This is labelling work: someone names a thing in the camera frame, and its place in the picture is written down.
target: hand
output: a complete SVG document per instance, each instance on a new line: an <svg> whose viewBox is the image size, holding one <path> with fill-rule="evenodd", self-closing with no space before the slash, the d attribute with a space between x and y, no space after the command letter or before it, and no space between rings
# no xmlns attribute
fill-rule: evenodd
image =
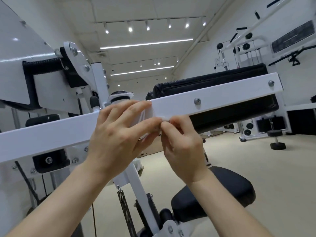
<svg viewBox="0 0 316 237"><path fill-rule="evenodd" d="M162 122L161 118L146 119L130 127L133 120L151 104L151 101L128 100L100 111L85 161L93 172L106 175L109 181L152 144L159 135L154 130ZM149 135L139 140L146 133Z"/></svg>
<svg viewBox="0 0 316 237"><path fill-rule="evenodd" d="M161 123L161 142L172 170L187 185L209 172L205 165L203 140L188 116L173 116Z"/></svg>

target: ceiling light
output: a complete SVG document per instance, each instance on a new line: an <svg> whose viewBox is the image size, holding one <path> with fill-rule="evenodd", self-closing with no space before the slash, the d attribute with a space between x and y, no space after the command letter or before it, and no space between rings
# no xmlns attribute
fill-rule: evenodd
<svg viewBox="0 0 316 237"><path fill-rule="evenodd" d="M188 28L189 26L190 26L190 24L189 24L189 19L186 18L186 19L185 19L185 28Z"/></svg>
<svg viewBox="0 0 316 237"><path fill-rule="evenodd" d="M146 24L146 29L147 29L147 31L149 31L149 30L150 30L150 27L149 27L149 25L148 25L148 20L145 20L145 24Z"/></svg>
<svg viewBox="0 0 316 237"><path fill-rule="evenodd" d="M201 17L201 18L202 18L202 25L205 26L206 25L205 18L204 17Z"/></svg>
<svg viewBox="0 0 316 237"><path fill-rule="evenodd" d="M132 45L123 45L123 46L107 46L101 47L100 49L113 49L113 48L122 48L122 47L132 47L132 46L147 46L147 45L155 45L155 44L165 44L165 43L173 43L173 42L183 42L183 41L192 41L192 39L184 39L184 40L175 40L175 41L164 41L164 42L152 42L152 43L142 43L142 44L132 44Z"/></svg>
<svg viewBox="0 0 316 237"><path fill-rule="evenodd" d="M132 31L133 31L133 28L132 28L132 26L130 25L130 22L129 22L129 21L126 21L126 23L127 23L127 26L128 26L128 31L129 31L129 32L132 32Z"/></svg>
<svg viewBox="0 0 316 237"><path fill-rule="evenodd" d="M125 74L131 74L131 73L137 73L137 72L144 72L144 71L154 71L154 70L160 70L160 69L167 69L167 68L173 68L174 66L167 66L167 67L160 67L155 69L148 69L148 70L142 70L142 71L132 71L132 72L125 72L125 73L118 73L118 74L112 74L112 75L125 75Z"/></svg>
<svg viewBox="0 0 316 237"><path fill-rule="evenodd" d="M104 30L106 34L109 34L109 29L107 28L107 23L104 23Z"/></svg>
<svg viewBox="0 0 316 237"><path fill-rule="evenodd" d="M170 18L167 19L168 28L171 28Z"/></svg>

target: extension spring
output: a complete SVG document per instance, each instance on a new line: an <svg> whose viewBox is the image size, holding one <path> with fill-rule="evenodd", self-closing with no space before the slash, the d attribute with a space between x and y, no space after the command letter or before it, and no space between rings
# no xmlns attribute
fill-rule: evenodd
<svg viewBox="0 0 316 237"><path fill-rule="evenodd" d="M123 214L126 220L128 231L130 232L131 237L137 237L137 233L135 231L135 227L132 221L130 210L128 209L127 202L125 199L124 192L118 187L118 199L121 203L121 207L123 210Z"/></svg>

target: ceiling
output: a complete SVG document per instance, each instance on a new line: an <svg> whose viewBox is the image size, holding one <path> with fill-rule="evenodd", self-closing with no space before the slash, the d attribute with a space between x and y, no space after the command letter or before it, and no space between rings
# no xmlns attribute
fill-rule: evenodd
<svg viewBox="0 0 316 237"><path fill-rule="evenodd" d="M94 62L101 62L112 81L168 75L193 41L101 50L101 47L195 39L226 0L55 0ZM168 28L167 18L171 18ZM146 30L148 19L150 30ZM126 21L133 31L128 31ZM105 33L104 23L109 33ZM159 59L160 65L154 65Z"/></svg>

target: forearm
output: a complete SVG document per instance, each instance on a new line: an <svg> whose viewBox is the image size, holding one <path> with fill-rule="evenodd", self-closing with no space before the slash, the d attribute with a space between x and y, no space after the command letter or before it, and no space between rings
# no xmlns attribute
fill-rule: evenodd
<svg viewBox="0 0 316 237"><path fill-rule="evenodd" d="M71 236L108 181L82 163L7 237Z"/></svg>
<svg viewBox="0 0 316 237"><path fill-rule="evenodd" d="M188 186L211 219L219 236L272 236L223 187L211 171L203 180Z"/></svg>

